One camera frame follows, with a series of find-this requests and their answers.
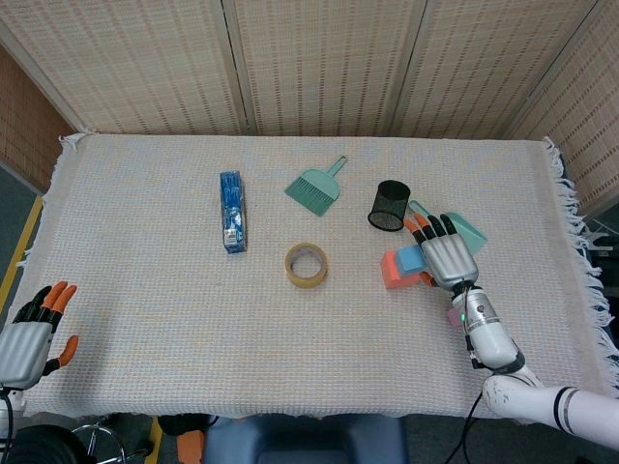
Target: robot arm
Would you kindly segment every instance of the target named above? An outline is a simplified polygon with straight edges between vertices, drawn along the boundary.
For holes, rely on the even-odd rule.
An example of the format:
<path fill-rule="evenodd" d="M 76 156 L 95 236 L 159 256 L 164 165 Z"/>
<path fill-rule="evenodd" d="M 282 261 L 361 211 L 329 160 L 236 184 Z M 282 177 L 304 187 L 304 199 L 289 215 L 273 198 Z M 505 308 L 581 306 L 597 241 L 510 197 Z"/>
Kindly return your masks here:
<path fill-rule="evenodd" d="M 415 219 L 422 230 L 412 221 L 406 227 L 422 248 L 436 285 L 454 293 L 473 367 L 493 373 L 483 387 L 490 411 L 619 450 L 619 400 L 572 387 L 545 388 L 527 367 L 484 289 L 475 285 L 477 265 L 450 219 L 441 215 L 443 224 L 432 216 L 429 222 L 419 214 Z"/>
<path fill-rule="evenodd" d="M 0 333 L 0 457 L 5 462 L 6 448 L 15 435 L 14 419 L 23 415 L 23 392 L 35 386 L 42 376 L 67 365 L 77 349 L 78 338 L 67 341 L 64 352 L 48 360 L 54 333 L 65 307 L 77 287 L 67 282 L 42 289 Z"/>

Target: beige wall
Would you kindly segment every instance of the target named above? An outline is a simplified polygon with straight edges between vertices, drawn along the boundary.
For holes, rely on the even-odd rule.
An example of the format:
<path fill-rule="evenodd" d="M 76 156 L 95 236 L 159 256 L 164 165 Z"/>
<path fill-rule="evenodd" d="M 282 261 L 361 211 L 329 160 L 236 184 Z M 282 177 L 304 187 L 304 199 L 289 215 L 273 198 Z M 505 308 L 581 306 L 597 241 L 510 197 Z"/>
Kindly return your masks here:
<path fill-rule="evenodd" d="M 618 10 L 614 0 L 0 0 L 0 39 L 3 28 L 15 37 L 56 107 L 93 131 L 549 133 L 593 211 L 617 197 Z"/>
<path fill-rule="evenodd" d="M 507 134 L 561 147 L 585 214 L 619 200 L 619 2 L 601 6 Z"/>

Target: tape roll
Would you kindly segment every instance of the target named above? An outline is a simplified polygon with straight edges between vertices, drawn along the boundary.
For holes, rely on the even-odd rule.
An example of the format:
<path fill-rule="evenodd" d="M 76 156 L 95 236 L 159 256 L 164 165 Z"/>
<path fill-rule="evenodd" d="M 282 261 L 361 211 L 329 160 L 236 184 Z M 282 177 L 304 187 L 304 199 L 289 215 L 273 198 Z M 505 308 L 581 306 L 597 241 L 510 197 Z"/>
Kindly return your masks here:
<path fill-rule="evenodd" d="M 294 274 L 292 270 L 294 262 L 305 254 L 312 255 L 320 263 L 320 270 L 312 277 L 301 277 L 300 275 Z M 288 280 L 300 288 L 313 288 L 320 285 L 327 275 L 327 256 L 319 246 L 314 244 L 303 243 L 294 246 L 286 253 L 284 263 Z"/>

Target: blue package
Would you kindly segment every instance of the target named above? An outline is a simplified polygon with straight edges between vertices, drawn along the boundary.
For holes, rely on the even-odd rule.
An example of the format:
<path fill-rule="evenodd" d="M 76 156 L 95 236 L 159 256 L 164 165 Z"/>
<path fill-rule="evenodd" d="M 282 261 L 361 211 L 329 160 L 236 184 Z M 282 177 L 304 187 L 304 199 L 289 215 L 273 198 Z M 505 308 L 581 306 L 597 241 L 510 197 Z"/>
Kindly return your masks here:
<path fill-rule="evenodd" d="M 246 250 L 245 204 L 241 173 L 221 172 L 220 188 L 223 246 L 228 253 L 240 253 Z"/>

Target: pink object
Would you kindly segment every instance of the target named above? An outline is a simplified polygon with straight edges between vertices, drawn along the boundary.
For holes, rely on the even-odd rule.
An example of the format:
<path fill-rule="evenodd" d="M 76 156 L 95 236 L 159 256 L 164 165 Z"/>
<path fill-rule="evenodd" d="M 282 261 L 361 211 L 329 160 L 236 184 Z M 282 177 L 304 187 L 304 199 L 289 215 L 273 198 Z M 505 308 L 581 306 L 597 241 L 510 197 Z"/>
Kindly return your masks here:
<path fill-rule="evenodd" d="M 380 261 L 380 269 L 383 271 L 385 287 L 389 289 L 412 287 L 417 285 L 422 279 L 419 274 L 400 277 L 398 265 L 396 264 L 396 251 L 394 249 L 390 249 L 383 254 L 383 259 Z"/>
<path fill-rule="evenodd" d="M 461 326 L 462 320 L 460 319 L 460 311 L 452 307 L 447 311 L 447 319 L 452 326 Z"/>

